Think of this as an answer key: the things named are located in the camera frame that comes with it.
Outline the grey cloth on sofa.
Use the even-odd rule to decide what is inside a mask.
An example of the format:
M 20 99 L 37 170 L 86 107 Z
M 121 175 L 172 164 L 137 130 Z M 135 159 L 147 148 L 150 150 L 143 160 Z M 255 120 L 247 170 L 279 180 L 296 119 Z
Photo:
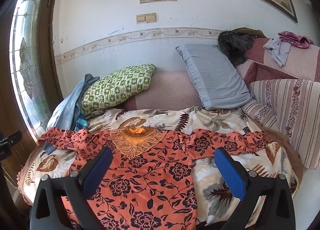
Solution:
M 291 44 L 280 40 L 280 38 L 271 38 L 263 45 L 263 48 L 271 54 L 272 59 L 279 67 L 285 66 L 291 49 Z

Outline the magenta cloth on sofa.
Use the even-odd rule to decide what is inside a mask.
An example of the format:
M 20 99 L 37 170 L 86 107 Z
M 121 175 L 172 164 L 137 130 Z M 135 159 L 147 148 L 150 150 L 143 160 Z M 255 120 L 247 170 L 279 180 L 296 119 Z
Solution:
M 306 35 L 298 35 L 293 32 L 283 31 L 278 33 L 281 41 L 287 42 L 300 49 L 308 49 L 313 45 L 313 40 Z

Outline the pink quilted mattress cover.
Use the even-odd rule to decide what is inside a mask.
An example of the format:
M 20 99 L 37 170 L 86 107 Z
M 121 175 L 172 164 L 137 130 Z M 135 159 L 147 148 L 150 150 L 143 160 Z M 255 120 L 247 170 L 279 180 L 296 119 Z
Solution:
M 198 92 L 186 71 L 157 71 L 149 89 L 126 100 L 126 110 L 168 109 L 181 110 L 202 106 Z

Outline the grey blue pillow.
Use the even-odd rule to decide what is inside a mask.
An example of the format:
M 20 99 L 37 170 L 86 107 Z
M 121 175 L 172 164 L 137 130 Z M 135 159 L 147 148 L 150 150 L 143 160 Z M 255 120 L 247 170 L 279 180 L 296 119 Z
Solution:
M 216 45 L 176 47 L 205 110 L 239 108 L 253 99 L 243 78 Z

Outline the olive brown cloth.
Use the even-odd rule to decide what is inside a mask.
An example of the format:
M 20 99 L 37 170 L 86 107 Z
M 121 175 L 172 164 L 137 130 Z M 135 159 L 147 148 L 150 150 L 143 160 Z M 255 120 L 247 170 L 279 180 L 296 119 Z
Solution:
M 266 38 L 264 33 L 259 29 L 251 29 L 247 27 L 240 27 L 233 29 L 232 32 L 235 32 L 238 36 L 250 37 L 252 39 Z

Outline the dark furry item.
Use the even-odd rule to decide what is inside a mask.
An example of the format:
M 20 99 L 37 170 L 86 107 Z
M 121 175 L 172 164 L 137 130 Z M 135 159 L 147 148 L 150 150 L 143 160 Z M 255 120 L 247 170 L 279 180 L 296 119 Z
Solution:
M 249 35 L 223 31 L 217 38 L 220 51 L 227 56 L 234 67 L 247 61 L 245 53 L 252 49 L 254 41 Z

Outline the orange floral garment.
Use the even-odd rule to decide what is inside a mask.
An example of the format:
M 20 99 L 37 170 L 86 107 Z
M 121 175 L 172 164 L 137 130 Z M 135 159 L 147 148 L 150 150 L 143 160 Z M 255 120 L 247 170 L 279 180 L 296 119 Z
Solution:
M 71 171 L 82 169 L 103 147 L 112 150 L 110 168 L 89 200 L 105 229 L 195 229 L 194 160 L 211 158 L 218 148 L 231 155 L 254 153 L 270 142 L 261 131 L 185 134 L 152 127 L 97 133 L 51 128 L 40 139 L 77 153 Z

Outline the beige wall switch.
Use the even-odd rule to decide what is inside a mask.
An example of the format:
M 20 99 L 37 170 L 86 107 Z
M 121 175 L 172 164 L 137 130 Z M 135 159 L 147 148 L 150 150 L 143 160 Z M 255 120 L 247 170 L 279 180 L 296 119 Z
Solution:
M 145 14 L 146 23 L 152 23 L 157 21 L 156 13 Z
M 145 22 L 145 20 L 146 20 L 146 17 L 144 14 L 136 16 L 136 23 L 142 23 L 142 22 Z

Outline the striped floral cushion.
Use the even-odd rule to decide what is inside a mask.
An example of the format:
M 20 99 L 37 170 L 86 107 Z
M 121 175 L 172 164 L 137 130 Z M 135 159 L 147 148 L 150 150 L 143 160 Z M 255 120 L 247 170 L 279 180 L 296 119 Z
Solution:
M 304 167 L 319 169 L 319 83 L 303 79 L 255 81 L 254 99 L 242 110 L 262 126 L 280 132 Z

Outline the beige wall switch left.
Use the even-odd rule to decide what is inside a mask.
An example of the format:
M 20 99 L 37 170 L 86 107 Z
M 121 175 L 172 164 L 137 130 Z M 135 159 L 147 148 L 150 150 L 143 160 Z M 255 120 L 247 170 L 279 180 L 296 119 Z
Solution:
M 144 14 L 136 16 L 136 23 L 142 23 L 142 22 L 145 22 L 145 20 L 146 20 L 146 17 Z

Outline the stained glass window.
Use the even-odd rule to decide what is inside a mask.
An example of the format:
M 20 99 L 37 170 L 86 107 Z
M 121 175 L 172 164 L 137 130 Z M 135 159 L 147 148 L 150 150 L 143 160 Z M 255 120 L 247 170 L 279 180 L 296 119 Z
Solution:
M 40 74 L 38 26 L 41 0 L 17 0 L 11 22 L 11 81 L 23 121 L 34 140 L 51 116 Z

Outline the green checkered pillow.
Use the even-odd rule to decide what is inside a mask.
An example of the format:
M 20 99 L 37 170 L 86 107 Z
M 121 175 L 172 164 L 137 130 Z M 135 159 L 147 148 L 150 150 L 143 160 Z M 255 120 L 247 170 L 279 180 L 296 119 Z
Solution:
M 97 80 L 84 92 L 81 107 L 85 116 L 96 110 L 115 107 L 130 97 L 149 89 L 156 71 L 154 64 L 128 66 Z

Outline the beige wall switch right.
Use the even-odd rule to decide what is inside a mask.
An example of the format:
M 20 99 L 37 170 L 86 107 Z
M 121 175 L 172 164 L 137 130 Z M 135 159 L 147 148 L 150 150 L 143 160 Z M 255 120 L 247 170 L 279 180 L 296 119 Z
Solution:
M 156 13 L 145 14 L 146 23 L 152 23 L 157 21 Z

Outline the blue sweater with striped cuff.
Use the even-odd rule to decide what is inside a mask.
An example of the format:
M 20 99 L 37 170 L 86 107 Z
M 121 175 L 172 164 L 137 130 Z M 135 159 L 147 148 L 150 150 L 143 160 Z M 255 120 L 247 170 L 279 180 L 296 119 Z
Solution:
M 46 130 L 53 127 L 71 131 L 87 128 L 88 122 L 81 107 L 81 98 L 85 91 L 99 79 L 99 76 L 93 77 L 92 74 L 86 74 L 69 96 L 56 107 L 47 123 Z

